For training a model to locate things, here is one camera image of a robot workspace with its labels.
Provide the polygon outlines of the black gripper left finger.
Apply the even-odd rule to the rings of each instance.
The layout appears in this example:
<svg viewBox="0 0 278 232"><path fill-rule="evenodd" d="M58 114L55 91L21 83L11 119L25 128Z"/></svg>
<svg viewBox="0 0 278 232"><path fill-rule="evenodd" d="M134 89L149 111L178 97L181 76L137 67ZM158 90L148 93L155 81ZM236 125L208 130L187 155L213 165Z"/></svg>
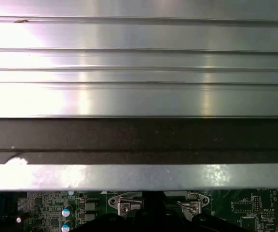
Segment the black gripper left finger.
<svg viewBox="0 0 278 232"><path fill-rule="evenodd" d="M142 208L131 217L105 214L81 226L82 232L152 232L154 230L154 192L142 192Z"/></svg>

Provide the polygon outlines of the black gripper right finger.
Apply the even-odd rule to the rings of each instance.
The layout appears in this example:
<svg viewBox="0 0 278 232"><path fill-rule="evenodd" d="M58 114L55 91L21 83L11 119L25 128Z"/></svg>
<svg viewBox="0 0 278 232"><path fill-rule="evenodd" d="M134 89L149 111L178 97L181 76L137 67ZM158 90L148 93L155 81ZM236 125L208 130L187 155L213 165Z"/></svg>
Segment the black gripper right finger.
<svg viewBox="0 0 278 232"><path fill-rule="evenodd" d="M182 219L177 213L166 209L166 195L153 192L153 228L163 232L245 232L246 229L220 218L198 214L191 221Z"/></svg>

